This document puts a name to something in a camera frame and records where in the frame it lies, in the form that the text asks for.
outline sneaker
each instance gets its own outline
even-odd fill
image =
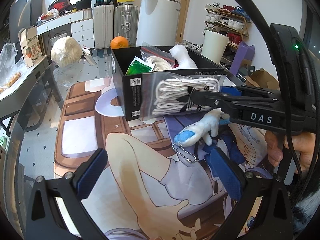
[[[240,6],[231,11],[231,13],[244,17],[247,22],[251,21],[249,15]]]
[[[218,21],[219,19],[220,19],[220,15],[214,13],[214,14],[212,14],[210,22],[214,23],[215,21]]]
[[[224,31],[219,31],[220,34],[224,35],[224,36],[227,36],[227,32],[224,32]]]
[[[219,8],[220,8],[220,4],[217,2],[215,2],[211,5],[211,10],[214,12],[217,12]]]
[[[222,8],[219,8],[218,11],[220,12],[226,12],[226,13],[231,13],[231,11],[235,10],[236,8],[233,6],[227,6],[224,5]]]
[[[205,31],[206,30],[211,30],[211,28],[205,27],[204,30],[203,30],[203,36],[205,35]]]
[[[232,29],[232,28],[233,28],[233,25],[235,24],[235,22],[236,22],[236,21],[234,21],[234,20],[228,20],[228,25],[227,25],[227,27],[230,28],[230,29]]]
[[[233,33],[228,33],[228,34],[227,34],[227,37],[229,38],[228,43],[231,44],[232,41],[233,41]]]
[[[221,22],[221,26],[223,26],[225,28],[228,26],[228,20],[227,19],[221,19],[220,18],[220,22]]]
[[[241,41],[242,41],[241,36],[238,35],[238,34],[234,34],[234,33],[233,33],[233,40],[232,40],[231,44],[232,44],[233,46],[239,47]]]
[[[232,29],[243,33],[244,32],[244,23],[241,22],[235,22]]]
[[[207,14],[207,16],[205,17],[205,21],[210,22],[211,17],[212,17],[212,14]]]
[[[235,57],[236,53],[232,51],[229,47],[226,48],[225,52],[223,53],[223,57],[228,58],[232,57],[232,59]]]
[[[235,55],[235,53],[233,55],[229,55],[226,57],[226,59],[232,62],[235,59]]]
[[[215,25],[217,25],[217,26],[221,26],[221,27],[224,27],[224,28],[226,28],[228,26],[228,20],[225,20],[223,18],[220,18],[219,20],[214,21],[213,23]]]
[[[208,3],[207,3],[207,4],[204,6],[204,9],[210,11],[210,10],[211,10],[211,4],[208,4]]]

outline cardboard box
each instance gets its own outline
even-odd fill
[[[245,79],[247,86],[279,90],[279,82],[263,68],[256,70]]]
[[[169,52],[170,46],[156,46],[162,51]],[[194,75],[224,75],[227,72],[213,61],[202,56],[193,49],[187,48],[189,56],[196,63],[197,69],[169,70],[181,76]],[[140,73],[126,76],[125,73],[134,57],[141,56],[141,47],[129,47],[111,50],[112,77],[115,84],[118,100],[127,121],[138,119],[142,103],[141,84],[144,75],[153,75],[154,72]]]
[[[22,29],[19,32],[18,37],[23,58],[28,68],[32,67],[42,58],[42,52],[37,34],[37,27]]]

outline anime girl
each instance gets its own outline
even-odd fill
[[[76,105],[72,103],[72,110],[75,113],[83,111],[76,107],[88,105],[88,97],[97,102],[102,95],[110,95],[112,89],[109,86],[102,92],[86,92],[85,85],[77,83],[77,87],[71,89],[75,95],[70,94],[73,96],[70,102],[75,101],[75,96],[78,102]],[[227,217],[231,200],[227,200],[219,177],[205,161],[204,157],[208,154],[204,151],[205,143],[200,140],[186,147],[199,160],[196,162],[181,149],[177,149],[176,153],[170,148],[170,141],[173,143],[173,138],[184,127],[199,121],[205,113],[167,115],[154,123],[143,123],[139,120],[126,122],[122,115],[111,115],[109,109],[86,112],[86,116],[95,116],[93,130],[97,139],[102,131],[101,140],[97,142],[100,145],[101,141],[102,146],[99,147],[105,146],[109,160],[89,198],[83,200],[84,207],[99,228],[114,240],[124,237],[130,240],[157,237],[163,240],[195,240],[211,237],[218,229],[213,225],[222,224]],[[84,114],[62,117],[56,150],[60,150],[59,145],[65,138],[64,120],[82,120],[84,117]],[[217,137],[212,140],[243,170],[265,171],[260,163],[266,152],[263,133],[230,124],[220,127]],[[255,152],[260,146],[265,150]],[[59,159],[55,158],[55,167],[56,172],[60,167],[58,171],[61,170],[61,176],[73,171],[84,161],[81,156],[58,156]],[[67,163],[68,166],[62,169],[62,165],[58,166],[57,163]],[[75,228],[69,230],[76,234]]]
[[[181,129],[201,119],[203,115],[204,113],[165,116],[171,140],[173,141]],[[215,147],[221,147],[226,155],[242,165],[243,170],[256,167],[266,155],[263,132],[255,128],[251,130],[246,126],[231,124],[221,129],[213,141]],[[254,144],[265,147],[265,150],[259,155]],[[193,227],[186,227],[178,219],[178,212],[188,204],[201,206],[218,193],[225,193],[217,174],[212,169],[204,168],[205,156],[208,153],[204,149],[203,141],[186,148],[188,152],[194,153],[200,162],[187,161],[186,152],[181,149],[177,150],[176,159],[164,157],[128,134],[111,133],[107,136],[106,150],[112,174],[137,215],[138,225],[149,238],[197,239],[196,232],[201,229],[199,218],[194,221]],[[156,205],[150,197],[142,173],[156,179],[171,198],[180,202],[174,206],[159,206],[159,203]]]

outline white sneaker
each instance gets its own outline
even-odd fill
[[[235,24],[236,21],[234,20],[228,20],[228,28],[232,29],[233,28],[233,25]]]
[[[207,14],[207,16],[205,17],[205,21],[210,22],[211,17],[212,17],[212,14]]]
[[[211,23],[214,23],[215,21],[218,21],[220,19],[220,15],[218,14],[212,14],[212,17],[210,19]]]
[[[218,11],[218,8],[220,8],[220,4],[217,3],[217,2],[215,2],[215,3],[213,3],[213,4],[211,5],[211,9],[212,9],[213,11],[215,11],[215,12]]]
[[[243,33],[244,32],[244,23],[241,22],[235,22],[232,29]]]
[[[205,10],[212,10],[211,4],[206,4],[204,7]]]

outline glass table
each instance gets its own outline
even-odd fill
[[[21,236],[25,234],[28,200],[35,178],[39,175],[55,178],[54,148],[67,93],[75,83],[112,76],[108,53],[106,49],[100,50],[99,55],[93,51],[97,65],[85,60],[66,68],[51,64],[17,116],[4,164],[4,198],[6,215]]]
[[[159,235],[164,239],[177,237],[179,230],[186,228],[191,234],[178,236],[179,240],[212,236],[234,202],[208,166],[203,140],[186,147],[199,161],[189,163],[182,157],[186,152],[172,148],[173,138],[206,112],[127,122],[117,99],[108,52],[98,55],[93,51],[97,65],[86,61],[65,68],[50,65],[28,95],[13,127],[4,165],[5,211],[10,223],[25,236],[35,179],[39,175],[47,180],[61,178],[74,172],[100,147],[108,152],[109,162],[89,197],[81,202],[108,239],[149,239],[150,228],[163,220],[159,214],[174,220],[172,227],[161,224]],[[224,86],[243,84],[231,74],[228,78]],[[245,129],[252,137],[242,134]],[[250,153],[254,158],[245,158],[248,153],[241,150],[247,148],[241,142],[263,150]],[[267,170],[272,167],[259,130],[227,125],[213,145],[238,162],[243,171],[270,176]],[[63,200],[56,201],[68,230],[80,236]],[[141,220],[143,206],[153,213],[151,223]]]

